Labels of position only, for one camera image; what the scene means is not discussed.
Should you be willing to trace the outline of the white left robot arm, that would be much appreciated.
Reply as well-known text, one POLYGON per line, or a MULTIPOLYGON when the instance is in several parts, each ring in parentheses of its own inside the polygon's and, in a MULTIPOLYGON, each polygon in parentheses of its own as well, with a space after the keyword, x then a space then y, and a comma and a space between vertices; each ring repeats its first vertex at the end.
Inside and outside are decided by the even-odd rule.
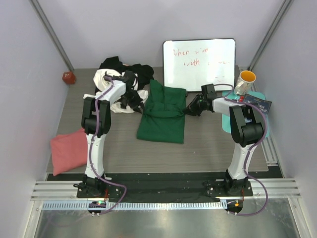
POLYGON ((106 186, 103 166, 104 143, 111 127, 111 106, 123 102, 124 108, 141 113, 144 99, 138 93, 136 73, 118 73, 112 69, 97 70, 94 76, 96 92, 85 94, 81 126, 86 134, 88 152, 83 182, 89 183, 88 192, 95 198, 102 197, 106 186))

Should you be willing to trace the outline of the white mug orange inside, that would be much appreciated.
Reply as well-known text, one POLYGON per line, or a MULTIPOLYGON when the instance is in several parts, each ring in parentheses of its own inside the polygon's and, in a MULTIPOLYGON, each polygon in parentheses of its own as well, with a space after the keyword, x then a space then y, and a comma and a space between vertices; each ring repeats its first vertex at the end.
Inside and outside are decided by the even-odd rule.
POLYGON ((255 81, 256 81, 256 75, 253 72, 249 70, 241 71, 237 79, 237 83, 234 89, 234 94, 236 95, 247 94, 250 91, 255 81))

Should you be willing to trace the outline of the green t-shirt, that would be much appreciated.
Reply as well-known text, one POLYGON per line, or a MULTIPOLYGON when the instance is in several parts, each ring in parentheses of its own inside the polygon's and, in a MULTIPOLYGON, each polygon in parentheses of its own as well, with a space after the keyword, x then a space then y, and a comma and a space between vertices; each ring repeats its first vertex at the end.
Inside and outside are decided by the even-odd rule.
POLYGON ((186 90, 150 81, 136 137, 151 142, 184 143, 186 90))

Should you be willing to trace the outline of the Nineteen Eighty-Four book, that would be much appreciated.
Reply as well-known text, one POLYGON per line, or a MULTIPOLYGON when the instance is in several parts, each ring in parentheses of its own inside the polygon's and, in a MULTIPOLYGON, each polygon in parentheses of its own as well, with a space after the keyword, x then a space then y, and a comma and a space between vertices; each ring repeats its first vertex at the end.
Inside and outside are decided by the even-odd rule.
POLYGON ((250 94, 244 96, 243 102, 253 104, 264 114, 268 115, 272 102, 260 99, 250 94))

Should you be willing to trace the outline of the white t-shirt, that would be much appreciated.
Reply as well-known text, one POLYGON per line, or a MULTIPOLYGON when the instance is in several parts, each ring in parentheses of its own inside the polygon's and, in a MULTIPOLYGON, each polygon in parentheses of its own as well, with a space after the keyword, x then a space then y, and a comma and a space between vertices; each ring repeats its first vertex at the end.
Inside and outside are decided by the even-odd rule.
MULTIPOLYGON (((87 97, 96 97, 101 94, 103 90, 105 90, 107 87, 110 86, 110 82, 106 81, 104 79, 104 76, 107 74, 108 76, 124 76, 125 73, 128 71, 125 71, 123 73, 119 73, 118 71, 114 69, 98 69, 94 75, 93 82, 97 88, 97 91, 95 95, 90 94, 84 94, 83 99, 86 99, 87 97)), ((138 74, 134 73, 134 82, 133 82, 133 89, 137 91, 138 95, 142 99, 142 103, 144 104, 148 98, 149 92, 144 89, 138 89, 139 81, 138 81, 138 74)), ((111 107, 111 111, 114 113, 134 113, 134 110, 127 105, 126 99, 123 97, 120 97, 116 102, 114 102, 111 107)))

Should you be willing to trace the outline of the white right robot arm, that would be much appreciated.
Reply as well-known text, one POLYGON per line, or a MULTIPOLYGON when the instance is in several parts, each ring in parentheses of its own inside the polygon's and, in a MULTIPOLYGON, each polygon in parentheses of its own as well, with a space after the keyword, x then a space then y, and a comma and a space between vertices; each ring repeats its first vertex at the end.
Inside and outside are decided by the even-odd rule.
POLYGON ((200 116, 203 111, 210 111, 229 117, 235 148, 226 172, 228 180, 223 188, 226 194, 234 196, 242 189, 240 181, 249 178, 248 168, 252 155, 265 139, 268 126, 266 116, 257 106, 229 99, 228 94, 219 96, 215 87, 214 84, 201 86, 202 93, 195 96, 184 113, 200 116))

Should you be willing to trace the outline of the white dry-erase board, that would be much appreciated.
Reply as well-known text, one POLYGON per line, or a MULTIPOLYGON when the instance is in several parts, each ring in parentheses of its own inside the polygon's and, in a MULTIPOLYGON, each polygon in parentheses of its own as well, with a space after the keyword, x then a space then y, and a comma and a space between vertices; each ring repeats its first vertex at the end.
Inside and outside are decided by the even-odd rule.
POLYGON ((217 91, 234 86, 236 42, 233 38, 174 40, 163 43, 164 86, 198 92, 214 84, 217 91))

